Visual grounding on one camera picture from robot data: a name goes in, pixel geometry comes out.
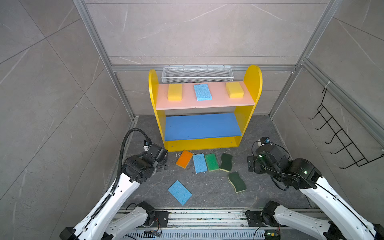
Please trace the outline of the orange sponge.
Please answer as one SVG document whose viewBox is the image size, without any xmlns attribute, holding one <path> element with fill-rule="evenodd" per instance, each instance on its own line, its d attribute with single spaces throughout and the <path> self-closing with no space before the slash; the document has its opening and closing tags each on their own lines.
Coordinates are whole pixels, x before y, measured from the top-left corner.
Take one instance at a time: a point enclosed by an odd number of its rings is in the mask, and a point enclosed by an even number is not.
<svg viewBox="0 0 384 240">
<path fill-rule="evenodd" d="M 177 160 L 176 165 L 183 169 L 186 169 L 193 155 L 193 153 L 184 150 L 180 155 L 179 159 Z"/>
</svg>

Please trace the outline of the dark green curved sponge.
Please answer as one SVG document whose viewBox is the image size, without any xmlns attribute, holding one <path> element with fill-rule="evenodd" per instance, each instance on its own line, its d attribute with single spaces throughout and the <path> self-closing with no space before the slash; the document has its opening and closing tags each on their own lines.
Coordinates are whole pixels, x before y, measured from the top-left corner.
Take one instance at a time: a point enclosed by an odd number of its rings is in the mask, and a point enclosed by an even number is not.
<svg viewBox="0 0 384 240">
<path fill-rule="evenodd" d="M 220 170 L 230 173 L 233 167 L 233 156 L 227 153 L 223 153 L 221 156 Z"/>
<path fill-rule="evenodd" d="M 228 179 L 231 185 L 234 187 L 235 193 L 241 193 L 247 189 L 245 182 L 241 179 L 238 172 L 229 173 Z"/>
</svg>

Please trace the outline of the green yellow sponge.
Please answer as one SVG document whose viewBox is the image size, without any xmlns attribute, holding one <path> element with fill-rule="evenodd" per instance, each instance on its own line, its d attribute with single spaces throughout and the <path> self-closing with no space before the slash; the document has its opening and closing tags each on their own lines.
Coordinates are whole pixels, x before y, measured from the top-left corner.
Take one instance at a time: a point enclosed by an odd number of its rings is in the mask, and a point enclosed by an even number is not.
<svg viewBox="0 0 384 240">
<path fill-rule="evenodd" d="M 214 153 L 205 155 L 206 165 L 209 172 L 219 170 L 219 164 Z"/>
</svg>

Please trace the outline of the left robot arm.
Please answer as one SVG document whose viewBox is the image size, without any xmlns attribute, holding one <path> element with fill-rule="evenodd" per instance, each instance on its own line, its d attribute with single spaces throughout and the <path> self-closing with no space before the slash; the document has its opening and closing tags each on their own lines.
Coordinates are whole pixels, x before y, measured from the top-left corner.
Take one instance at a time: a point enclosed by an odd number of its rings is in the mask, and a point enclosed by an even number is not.
<svg viewBox="0 0 384 240">
<path fill-rule="evenodd" d="M 139 132 L 145 137 L 146 150 L 138 155 L 125 157 L 129 136 Z M 115 215 L 128 197 L 157 169 L 167 161 L 167 150 L 154 143 L 138 128 L 130 129 L 123 141 L 118 159 L 117 176 L 95 207 L 74 227 L 66 227 L 60 233 L 62 240 L 117 240 L 137 227 L 150 227 L 155 222 L 156 210 L 150 204 L 141 202 L 123 217 L 114 220 Z"/>
</svg>

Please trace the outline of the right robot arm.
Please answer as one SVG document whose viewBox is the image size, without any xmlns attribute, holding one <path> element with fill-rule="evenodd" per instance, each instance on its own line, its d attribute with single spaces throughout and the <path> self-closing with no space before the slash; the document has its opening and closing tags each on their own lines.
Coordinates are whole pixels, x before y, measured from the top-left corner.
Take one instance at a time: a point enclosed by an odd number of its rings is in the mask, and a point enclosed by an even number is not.
<svg viewBox="0 0 384 240">
<path fill-rule="evenodd" d="M 267 174 L 277 186 L 300 191 L 312 200 L 327 220 L 309 217 L 269 201 L 261 211 L 264 225 L 278 224 L 299 230 L 318 240 L 382 240 L 384 227 L 373 224 L 355 211 L 328 183 L 323 174 L 308 160 L 293 161 L 282 153 L 282 147 L 261 138 L 257 149 L 247 158 L 249 172 Z"/>
</svg>

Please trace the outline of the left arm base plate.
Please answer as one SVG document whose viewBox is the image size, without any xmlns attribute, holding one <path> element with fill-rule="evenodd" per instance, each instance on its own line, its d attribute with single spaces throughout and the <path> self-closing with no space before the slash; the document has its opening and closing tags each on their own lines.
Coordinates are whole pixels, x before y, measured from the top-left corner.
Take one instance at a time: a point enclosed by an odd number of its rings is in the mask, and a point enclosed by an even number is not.
<svg viewBox="0 0 384 240">
<path fill-rule="evenodd" d="M 150 213 L 143 227 L 166 228 L 168 226 L 169 214 L 170 212 L 167 211 Z"/>
</svg>

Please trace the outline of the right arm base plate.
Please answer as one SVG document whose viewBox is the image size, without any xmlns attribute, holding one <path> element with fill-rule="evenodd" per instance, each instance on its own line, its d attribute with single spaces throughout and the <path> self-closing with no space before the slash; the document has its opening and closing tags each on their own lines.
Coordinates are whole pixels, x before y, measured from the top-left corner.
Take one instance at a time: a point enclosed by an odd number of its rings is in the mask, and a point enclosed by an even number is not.
<svg viewBox="0 0 384 240">
<path fill-rule="evenodd" d="M 245 211 L 246 219 L 249 227 L 264 227 L 264 219 L 262 211 Z"/>
</svg>

